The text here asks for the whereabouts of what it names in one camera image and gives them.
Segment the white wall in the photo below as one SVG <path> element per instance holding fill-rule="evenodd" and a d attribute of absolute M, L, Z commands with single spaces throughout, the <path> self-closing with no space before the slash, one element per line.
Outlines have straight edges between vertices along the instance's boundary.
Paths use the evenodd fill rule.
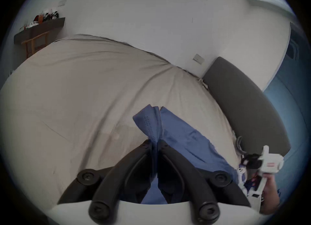
<path fill-rule="evenodd" d="M 251 7 L 220 56 L 263 90 L 283 60 L 289 38 L 288 18 L 261 7 Z"/>
<path fill-rule="evenodd" d="M 13 45 L 14 34 L 18 33 L 25 22 L 33 21 L 43 9 L 56 7 L 59 1 L 26 1 L 3 47 L 0 87 L 10 69 L 15 69 L 25 59 L 24 48 Z M 215 59 L 226 49 L 224 57 L 262 87 L 262 84 L 271 78 L 271 67 L 274 64 L 270 64 L 270 59 L 276 56 L 273 58 L 274 61 L 281 60 L 282 53 L 279 50 L 283 52 L 283 47 L 286 46 L 284 41 L 287 40 L 288 34 L 284 31 L 289 22 L 283 21 L 284 18 L 278 14 L 270 14 L 279 28 L 272 29 L 273 32 L 280 33 L 277 37 L 277 39 L 280 37 L 280 41 L 277 42 L 279 46 L 271 46 L 266 52 L 268 60 L 257 56 L 253 59 L 254 65 L 248 61 L 246 62 L 248 67 L 245 67 L 241 63 L 243 57 L 239 59 L 238 49 L 234 48 L 233 35 L 239 27 L 245 26 L 244 17 L 249 10 L 247 0 L 67 0 L 65 6 L 59 8 L 60 16 L 66 17 L 66 21 L 57 38 L 84 33 L 125 41 L 134 47 L 156 53 L 198 76 L 205 73 L 208 61 Z M 257 13 L 255 16 L 262 16 L 259 9 Z M 252 26 L 250 21 L 247 23 L 254 33 L 255 40 L 251 45 L 255 51 L 260 50 L 263 47 L 261 42 L 265 41 L 265 38 L 256 38 L 255 35 L 270 36 L 268 30 L 266 33 L 261 31 L 266 21 L 269 20 L 264 19 L 261 26 Z M 240 33 L 238 38 L 239 42 L 236 41 L 238 44 L 249 43 L 248 37 L 244 37 L 243 33 Z M 205 63 L 200 65 L 192 60 L 196 53 L 206 59 Z M 262 72 L 263 79 L 259 79 L 260 73 L 256 71 L 256 67 L 262 65 L 261 70 L 265 71 L 267 61 L 269 72 Z"/>

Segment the white object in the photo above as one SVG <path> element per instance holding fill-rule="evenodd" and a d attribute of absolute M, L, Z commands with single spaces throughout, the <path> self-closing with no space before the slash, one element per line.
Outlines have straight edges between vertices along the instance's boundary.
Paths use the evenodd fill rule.
<path fill-rule="evenodd" d="M 269 153 L 268 145 L 263 147 L 262 155 L 258 158 L 258 160 L 262 160 L 262 165 L 258 170 L 259 176 L 262 176 L 263 173 L 275 174 L 283 167 L 284 164 L 283 156 L 276 153 Z M 258 212 L 260 211 L 261 195 L 266 186 L 266 182 L 267 178 L 262 177 L 257 190 L 252 187 L 248 192 L 247 199 L 249 200 L 251 207 Z"/>
<path fill-rule="evenodd" d="M 204 62 L 204 58 L 199 56 L 198 54 L 195 54 L 193 60 L 195 60 L 196 62 L 198 62 L 199 64 L 202 64 Z"/>
<path fill-rule="evenodd" d="M 244 183 L 246 182 L 247 179 L 247 170 L 245 167 L 240 167 L 236 171 L 238 173 L 238 181 L 239 181 L 238 186 L 243 191 L 244 195 L 247 196 L 247 189 L 244 187 Z"/>
<path fill-rule="evenodd" d="M 88 214 L 91 201 L 59 204 L 46 213 L 59 225 L 97 225 Z M 254 225 L 263 223 L 268 216 L 261 215 L 250 207 L 218 203 L 220 217 L 215 225 Z M 194 224 L 191 203 L 177 204 L 134 204 L 119 201 L 116 225 L 188 225 Z"/>
<path fill-rule="evenodd" d="M 38 21 L 33 21 L 33 22 L 31 22 L 27 27 L 26 27 L 26 29 L 28 29 L 28 28 L 30 28 L 30 27 L 33 27 L 33 26 L 36 26 L 36 25 L 38 25 L 39 23 L 38 23 Z"/>

